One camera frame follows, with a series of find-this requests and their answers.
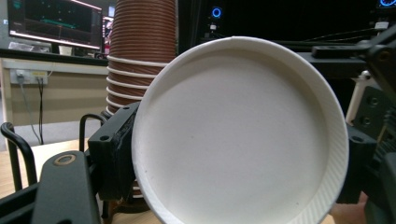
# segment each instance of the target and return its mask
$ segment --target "power strip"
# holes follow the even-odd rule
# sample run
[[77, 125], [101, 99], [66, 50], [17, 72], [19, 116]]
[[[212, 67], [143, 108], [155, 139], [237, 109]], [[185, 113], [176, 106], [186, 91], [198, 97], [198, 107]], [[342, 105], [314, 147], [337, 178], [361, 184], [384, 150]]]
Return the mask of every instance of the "power strip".
[[48, 72], [29, 69], [10, 69], [11, 84], [19, 84], [18, 76], [23, 76], [23, 84], [38, 84], [38, 80], [42, 78], [43, 84], [48, 84]]

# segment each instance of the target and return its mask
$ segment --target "table surface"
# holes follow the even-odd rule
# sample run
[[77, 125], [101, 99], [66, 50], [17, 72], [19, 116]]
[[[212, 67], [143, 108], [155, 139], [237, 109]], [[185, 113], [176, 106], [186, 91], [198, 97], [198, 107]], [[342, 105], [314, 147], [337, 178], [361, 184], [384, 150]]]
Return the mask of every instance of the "table surface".
[[[41, 174], [41, 168], [44, 162], [52, 156], [69, 150], [78, 150], [78, 140], [67, 141], [62, 143], [48, 144], [39, 147], [32, 147], [35, 154], [35, 166], [38, 179]], [[20, 154], [21, 176], [23, 187], [27, 186], [26, 170]], [[14, 192], [12, 180], [11, 164], [7, 151], [0, 152], [0, 199]], [[113, 218], [114, 224], [134, 223], [134, 224], [157, 224], [161, 223], [151, 211], [139, 214], [116, 214]], [[331, 216], [321, 222], [321, 224], [334, 224]]]

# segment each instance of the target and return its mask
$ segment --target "computer monitor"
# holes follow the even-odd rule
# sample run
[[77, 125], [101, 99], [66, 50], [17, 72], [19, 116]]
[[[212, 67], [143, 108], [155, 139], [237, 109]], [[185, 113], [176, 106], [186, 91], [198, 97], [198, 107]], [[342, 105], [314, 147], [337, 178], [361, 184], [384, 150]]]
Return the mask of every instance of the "computer monitor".
[[7, 0], [10, 36], [102, 48], [102, 9], [76, 0]]

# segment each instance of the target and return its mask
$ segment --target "electrical cable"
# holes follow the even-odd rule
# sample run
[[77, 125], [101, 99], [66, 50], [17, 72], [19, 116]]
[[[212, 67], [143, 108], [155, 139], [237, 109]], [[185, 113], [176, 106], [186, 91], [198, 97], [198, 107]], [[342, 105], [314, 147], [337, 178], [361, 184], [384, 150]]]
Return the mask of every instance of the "electrical cable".
[[222, 35], [222, 34], [215, 33], [215, 32], [213, 32], [213, 33], [211, 33], [211, 34], [214, 35], [214, 36], [217, 37], [217, 38], [224, 38], [224, 37], [227, 37], [226, 35]]
[[32, 131], [35, 134], [35, 137], [37, 138], [38, 143], [41, 145], [41, 140], [38, 137], [37, 133], [35, 132], [35, 127], [33, 126], [32, 110], [31, 110], [29, 102], [27, 101], [27, 98], [26, 98], [26, 93], [25, 93], [24, 88], [23, 88], [23, 81], [24, 81], [24, 77], [23, 76], [18, 76], [18, 83], [20, 84], [20, 87], [21, 87], [21, 93], [22, 93], [22, 96], [23, 96], [23, 101], [25, 103], [26, 110], [27, 110], [27, 112], [29, 114], [30, 126], [32, 127]]
[[52, 63], [52, 68], [51, 68], [51, 71], [50, 71], [48, 77], [50, 77], [50, 75], [52, 75], [53, 70], [54, 70], [54, 67], [55, 67], [55, 64], [56, 64], [56, 63]]
[[44, 79], [42, 77], [37, 78], [38, 82], [38, 90], [40, 92], [40, 109], [38, 115], [38, 130], [40, 134], [40, 144], [44, 145], [44, 138], [43, 138], [43, 92], [44, 92]]
[[352, 40], [352, 39], [360, 39], [363, 37], [370, 37], [368, 35], [358, 35], [358, 36], [352, 36], [352, 37], [346, 37], [346, 38], [341, 38], [341, 39], [330, 39], [330, 40], [325, 40], [326, 42], [338, 42], [338, 41], [345, 41], [345, 40]]
[[336, 34], [331, 34], [331, 35], [322, 35], [322, 36], [309, 38], [309, 39], [302, 40], [302, 41], [303, 42], [308, 42], [308, 41], [313, 41], [313, 40], [319, 40], [319, 39], [326, 38], [326, 37], [332, 37], [332, 36], [335, 36], [335, 35], [350, 35], [350, 34], [356, 34], [356, 33], [359, 33], [359, 32], [367, 32], [367, 31], [375, 31], [375, 28], [362, 29], [362, 30], [356, 30], [356, 31], [348, 31], [348, 32], [336, 33]]

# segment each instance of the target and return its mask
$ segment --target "white paper plate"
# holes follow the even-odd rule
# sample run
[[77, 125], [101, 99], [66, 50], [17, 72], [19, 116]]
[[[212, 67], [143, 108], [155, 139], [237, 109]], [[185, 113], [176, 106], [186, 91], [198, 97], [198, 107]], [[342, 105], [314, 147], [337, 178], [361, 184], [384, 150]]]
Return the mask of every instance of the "white paper plate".
[[318, 223], [347, 171], [347, 131], [325, 79], [275, 43], [190, 49], [146, 91], [134, 170], [165, 223]]

